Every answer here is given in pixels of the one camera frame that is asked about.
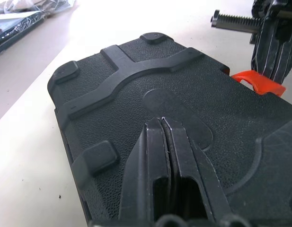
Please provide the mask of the crumpled plastic bag beige contents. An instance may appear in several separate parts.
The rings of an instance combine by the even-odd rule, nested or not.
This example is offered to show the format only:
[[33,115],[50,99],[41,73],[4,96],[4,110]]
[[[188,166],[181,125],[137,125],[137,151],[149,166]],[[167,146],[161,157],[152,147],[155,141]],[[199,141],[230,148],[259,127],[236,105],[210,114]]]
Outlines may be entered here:
[[75,0],[0,0],[0,14],[41,11],[53,14],[73,7]]

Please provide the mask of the black plastic tool case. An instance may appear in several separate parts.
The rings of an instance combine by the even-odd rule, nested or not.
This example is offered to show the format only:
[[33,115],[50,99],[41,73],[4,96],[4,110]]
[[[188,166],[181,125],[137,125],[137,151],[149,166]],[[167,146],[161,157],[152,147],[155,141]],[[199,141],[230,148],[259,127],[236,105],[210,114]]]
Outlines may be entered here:
[[[47,89],[88,227],[292,227],[292,105],[229,71],[147,33],[53,73]],[[156,221],[120,220],[125,164],[153,118],[182,124],[211,161],[231,208],[221,221],[181,218],[170,195]]]

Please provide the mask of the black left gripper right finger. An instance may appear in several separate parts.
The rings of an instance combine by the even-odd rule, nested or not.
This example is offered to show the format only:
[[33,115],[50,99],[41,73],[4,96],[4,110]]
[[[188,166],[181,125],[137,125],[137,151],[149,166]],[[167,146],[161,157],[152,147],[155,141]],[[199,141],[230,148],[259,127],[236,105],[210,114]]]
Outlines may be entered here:
[[231,208],[209,158],[182,124],[162,119],[171,166],[170,206],[185,220],[221,221]]

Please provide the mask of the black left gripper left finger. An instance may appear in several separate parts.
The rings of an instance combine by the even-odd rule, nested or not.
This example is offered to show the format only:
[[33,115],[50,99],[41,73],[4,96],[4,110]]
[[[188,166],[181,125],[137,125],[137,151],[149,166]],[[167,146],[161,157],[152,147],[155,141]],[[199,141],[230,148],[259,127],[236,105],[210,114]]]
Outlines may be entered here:
[[153,118],[144,124],[125,164],[120,220],[154,222],[166,214],[170,176],[161,119]]

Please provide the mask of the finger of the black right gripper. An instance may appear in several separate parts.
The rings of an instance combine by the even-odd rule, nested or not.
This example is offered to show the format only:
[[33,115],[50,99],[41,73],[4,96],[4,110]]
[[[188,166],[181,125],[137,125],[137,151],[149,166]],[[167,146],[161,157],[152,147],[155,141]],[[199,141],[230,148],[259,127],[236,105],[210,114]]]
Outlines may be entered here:
[[251,58],[251,68],[264,74],[271,39],[274,34],[274,23],[263,23],[256,35],[252,36],[254,50]]
[[278,21],[276,59],[271,74],[274,82],[283,82],[292,69],[292,21]]

